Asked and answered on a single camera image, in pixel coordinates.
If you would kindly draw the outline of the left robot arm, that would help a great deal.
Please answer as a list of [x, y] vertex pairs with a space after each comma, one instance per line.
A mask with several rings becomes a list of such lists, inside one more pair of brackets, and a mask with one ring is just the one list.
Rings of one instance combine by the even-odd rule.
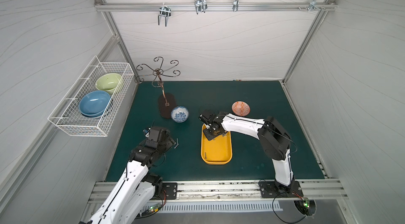
[[153, 126], [131, 151], [125, 170], [87, 224], [131, 224], [160, 211], [167, 202], [162, 177], [150, 168], [176, 142], [166, 128]]

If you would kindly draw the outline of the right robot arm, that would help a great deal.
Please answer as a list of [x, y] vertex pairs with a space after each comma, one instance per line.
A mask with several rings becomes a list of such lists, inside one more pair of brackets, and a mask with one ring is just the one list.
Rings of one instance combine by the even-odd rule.
[[275, 170], [275, 185], [286, 191], [292, 190], [295, 182], [291, 166], [291, 137], [285, 128], [272, 116], [266, 119], [246, 118], [231, 113], [204, 110], [199, 120], [206, 128], [203, 134], [208, 140], [236, 132], [259, 140], [265, 154], [272, 159]]

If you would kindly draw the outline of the yellow plastic storage box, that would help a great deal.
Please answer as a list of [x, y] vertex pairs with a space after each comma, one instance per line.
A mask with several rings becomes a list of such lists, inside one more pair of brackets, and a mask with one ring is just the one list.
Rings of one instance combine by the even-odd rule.
[[233, 157], [231, 133], [227, 132], [225, 136], [218, 136], [209, 141], [203, 134], [205, 129], [203, 124], [201, 129], [201, 151], [202, 160], [208, 165], [225, 165], [229, 163]]

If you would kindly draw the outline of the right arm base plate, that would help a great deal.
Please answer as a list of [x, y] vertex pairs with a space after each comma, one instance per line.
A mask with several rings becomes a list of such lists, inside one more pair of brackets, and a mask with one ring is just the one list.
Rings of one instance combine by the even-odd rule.
[[304, 198], [301, 185], [295, 180], [292, 180], [288, 187], [276, 181], [266, 180], [259, 180], [258, 186], [262, 198]]

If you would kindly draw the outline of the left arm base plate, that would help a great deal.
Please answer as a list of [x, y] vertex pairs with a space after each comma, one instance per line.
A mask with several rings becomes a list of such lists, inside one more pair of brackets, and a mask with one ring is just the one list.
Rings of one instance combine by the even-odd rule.
[[177, 199], [178, 183], [163, 182], [155, 186], [155, 194], [152, 200], [175, 200]]

